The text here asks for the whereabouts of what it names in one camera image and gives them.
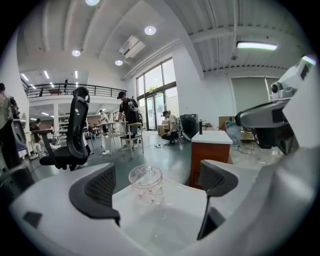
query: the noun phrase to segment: man in white shirt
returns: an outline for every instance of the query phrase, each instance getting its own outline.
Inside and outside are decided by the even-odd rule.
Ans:
[[[171,144],[173,144],[179,137],[177,130],[177,118],[168,111],[163,111],[162,116],[169,120],[169,129],[165,129],[167,133],[163,134],[161,138],[164,140],[168,140]]]
[[[99,112],[101,114],[100,120],[101,120],[101,124],[102,124],[103,133],[107,133],[108,132],[107,122],[109,122],[108,116],[102,110],[100,110]]]

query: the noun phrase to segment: black office chair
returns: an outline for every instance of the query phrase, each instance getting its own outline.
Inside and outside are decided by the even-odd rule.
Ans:
[[[89,155],[90,148],[85,146],[83,132],[86,123],[90,102],[89,92],[85,87],[79,87],[73,91],[73,100],[70,108],[69,126],[66,134],[67,146],[60,147],[53,152],[50,147],[47,133],[52,130],[36,130],[33,134],[42,136],[48,155],[40,159],[40,164],[44,166],[55,166],[60,169],[67,169],[67,165],[73,171],[77,165],[83,165]]]

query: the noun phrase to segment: black railing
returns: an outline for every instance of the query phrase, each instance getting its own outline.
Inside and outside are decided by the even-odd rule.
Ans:
[[[90,96],[112,97],[117,98],[119,92],[127,92],[126,90],[103,87],[90,84],[74,84],[74,83],[54,83],[54,84],[38,84],[29,86],[27,90],[28,98],[36,98],[43,96],[56,95],[73,95],[73,91],[78,87],[85,87],[89,91]]]

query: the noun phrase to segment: gray floor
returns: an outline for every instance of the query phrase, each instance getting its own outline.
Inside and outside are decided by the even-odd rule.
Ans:
[[[118,151],[120,146],[120,140],[115,139],[116,145],[112,141],[112,152]],[[160,168],[167,174],[179,175],[183,172],[185,174],[185,181],[188,179],[188,173],[190,171],[191,164],[191,143],[185,142],[177,145],[163,146],[161,148],[154,147],[155,144],[166,143],[162,140],[156,132],[148,131],[144,132],[144,153],[141,146],[133,152],[134,159],[131,159],[131,154],[128,150],[125,151],[123,156],[122,151],[116,152],[111,156],[101,156],[101,152],[105,150],[101,147],[101,139],[98,137],[94,141],[95,151],[94,154],[89,156],[86,164],[83,166],[94,166],[103,163],[113,162],[116,169],[116,187],[114,193],[122,190],[130,184],[128,180],[129,172],[136,166],[143,164],[150,164]],[[106,149],[109,150],[109,143],[105,143]],[[264,165],[275,163],[281,158],[282,153],[277,149],[261,149],[255,145],[255,149],[252,154],[244,154],[238,151],[238,148],[231,147],[230,150],[231,159],[233,164],[240,167],[246,167],[259,170]],[[32,162],[34,171],[32,177],[36,180],[42,180],[50,176],[60,174],[62,172],[69,172],[69,170],[56,169],[54,166],[41,166],[39,159],[35,159]]]

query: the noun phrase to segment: clear plastic cup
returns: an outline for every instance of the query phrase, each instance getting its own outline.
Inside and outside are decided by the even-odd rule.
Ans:
[[[137,200],[158,205],[163,200],[162,171],[150,164],[135,167],[129,173],[129,181]]]

